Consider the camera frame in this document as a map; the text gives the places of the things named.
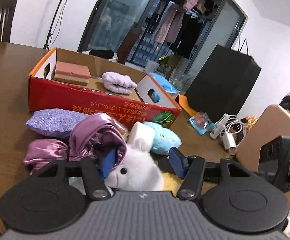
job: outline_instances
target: plush toy eye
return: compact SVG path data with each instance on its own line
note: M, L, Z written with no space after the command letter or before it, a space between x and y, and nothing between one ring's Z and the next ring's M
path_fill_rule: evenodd
M125 168L122 168L122 169L120 170L120 172L121 172L123 175L125 175L125 174L127 173L127 170L126 170Z

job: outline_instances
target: red cardboard box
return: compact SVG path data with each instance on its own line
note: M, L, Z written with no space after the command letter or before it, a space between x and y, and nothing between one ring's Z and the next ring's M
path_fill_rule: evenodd
M53 80L57 61L84 65L91 79L87 86L77 86ZM113 71L138 84L130 95L115 94L104 88L97 79ZM152 92L160 100L152 100ZM149 74L108 60L64 49L51 49L29 74L29 110L60 108L84 114L105 112L119 122L132 127L137 121L149 121L170 127L178 117L181 107Z

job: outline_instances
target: blue plush toy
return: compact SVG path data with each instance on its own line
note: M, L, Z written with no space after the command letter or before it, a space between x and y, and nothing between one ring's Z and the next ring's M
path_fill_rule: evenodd
M178 148L181 146L182 141L178 135L168 128L163 128L160 124L153 122L143 122L143 124L155 130L152 152L160 155L168 155L171 147Z

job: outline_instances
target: purple satin scrunchie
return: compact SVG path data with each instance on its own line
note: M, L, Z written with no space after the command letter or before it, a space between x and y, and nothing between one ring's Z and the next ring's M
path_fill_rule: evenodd
M105 113L92 114L79 122L69 137L69 161L96 155L102 157L102 150L117 149L116 163L121 163L126 153L126 143L117 130L114 120ZM67 157L68 147L56 139L35 140L23 160L25 166L32 166L31 174L57 159Z

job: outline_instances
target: brown tabletop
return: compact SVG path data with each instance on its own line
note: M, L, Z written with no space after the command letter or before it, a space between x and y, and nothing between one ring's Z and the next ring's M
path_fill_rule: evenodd
M0 42L0 197L28 176L22 165L28 144L40 135L28 130L24 123L28 111L28 74L47 52L44 49ZM199 136L188 123L184 111L172 126L183 141L185 155L200 155L209 162L227 156L209 136ZM211 185L205 183L204 191ZM5 228L0 220L0 232Z

